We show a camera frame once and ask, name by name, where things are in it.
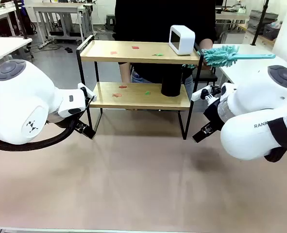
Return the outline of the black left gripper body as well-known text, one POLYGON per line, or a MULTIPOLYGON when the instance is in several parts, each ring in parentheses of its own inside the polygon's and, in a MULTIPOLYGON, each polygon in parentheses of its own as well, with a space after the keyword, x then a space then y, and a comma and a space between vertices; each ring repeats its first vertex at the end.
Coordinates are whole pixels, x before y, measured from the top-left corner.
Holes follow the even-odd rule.
POLYGON ((63 129, 68 129, 68 128, 83 129, 84 123, 80 121, 81 115, 82 114, 77 113, 77 114, 70 115, 66 118, 63 118, 59 116, 57 113, 49 114, 48 119, 46 120, 46 123, 48 124, 53 123, 63 129))

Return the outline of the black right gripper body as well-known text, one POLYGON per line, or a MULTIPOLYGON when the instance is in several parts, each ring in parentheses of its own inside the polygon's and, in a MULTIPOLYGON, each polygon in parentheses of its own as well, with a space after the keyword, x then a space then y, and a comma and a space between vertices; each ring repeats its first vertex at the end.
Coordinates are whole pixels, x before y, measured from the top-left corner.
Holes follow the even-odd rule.
POLYGON ((205 127, 212 129, 213 131, 221 131, 224 122, 218 114, 218 105, 220 104, 219 98, 211 103, 204 111, 204 116, 209 120, 205 127))

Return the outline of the person's left hand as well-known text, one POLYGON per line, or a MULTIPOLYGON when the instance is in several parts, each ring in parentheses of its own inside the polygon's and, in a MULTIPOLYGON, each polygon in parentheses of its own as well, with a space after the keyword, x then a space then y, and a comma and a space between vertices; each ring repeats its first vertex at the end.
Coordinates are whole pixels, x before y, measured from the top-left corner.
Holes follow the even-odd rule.
MULTIPOLYGON (((201 52, 204 53, 206 50, 207 50, 207 49, 201 49, 201 52)), ((203 70, 211 70, 211 68, 212 68, 212 67, 208 65, 206 59, 204 58, 204 59, 203 59, 203 62, 202 62, 202 69, 203 69, 203 70)))

